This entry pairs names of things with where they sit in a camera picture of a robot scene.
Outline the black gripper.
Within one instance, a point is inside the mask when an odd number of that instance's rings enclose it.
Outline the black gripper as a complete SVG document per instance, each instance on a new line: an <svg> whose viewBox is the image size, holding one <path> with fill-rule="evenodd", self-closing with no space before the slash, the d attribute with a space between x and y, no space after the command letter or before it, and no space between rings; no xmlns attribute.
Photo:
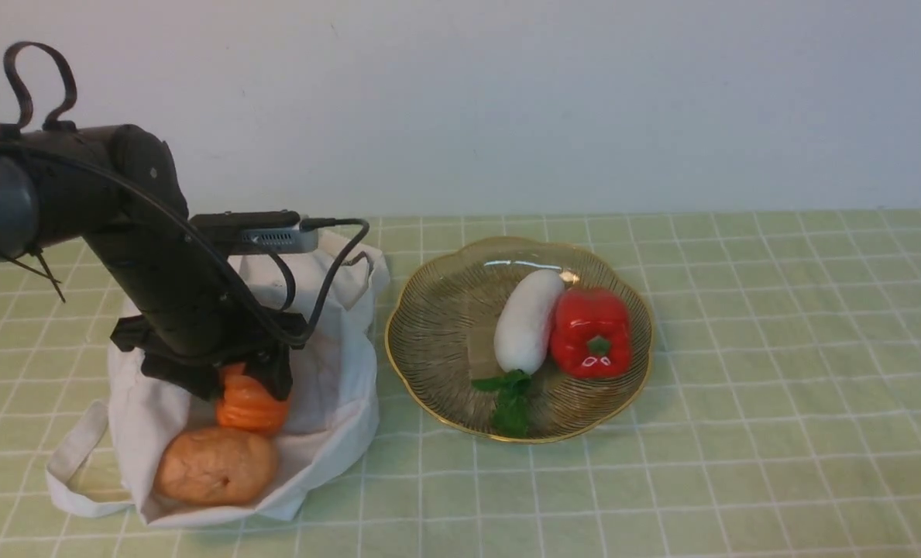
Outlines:
<svg viewBox="0 0 921 558"><path fill-rule="evenodd" d="M308 322L297 313L266 309L266 317L282 336L277 338L244 308L217 308L194 314L186 322L161 329L156 314L120 318L110 339L120 352L141 350L145 377L178 386L205 401L224 394L220 371L241 364L244 377L254 379L276 401L287 399L291 377L291 350L308 341Z"/></svg>

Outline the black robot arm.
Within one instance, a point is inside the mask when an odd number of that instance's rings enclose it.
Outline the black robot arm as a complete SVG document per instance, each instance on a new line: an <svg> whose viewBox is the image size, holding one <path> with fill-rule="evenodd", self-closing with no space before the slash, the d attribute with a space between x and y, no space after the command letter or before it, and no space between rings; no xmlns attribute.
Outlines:
<svg viewBox="0 0 921 558"><path fill-rule="evenodd" d="M32 134L0 128L0 262L81 238L132 303L110 339L146 377L210 401L225 368L282 401L287 354L312 321L290 313L285 253L314 250L296 212L190 216L166 142L134 125Z"/></svg>

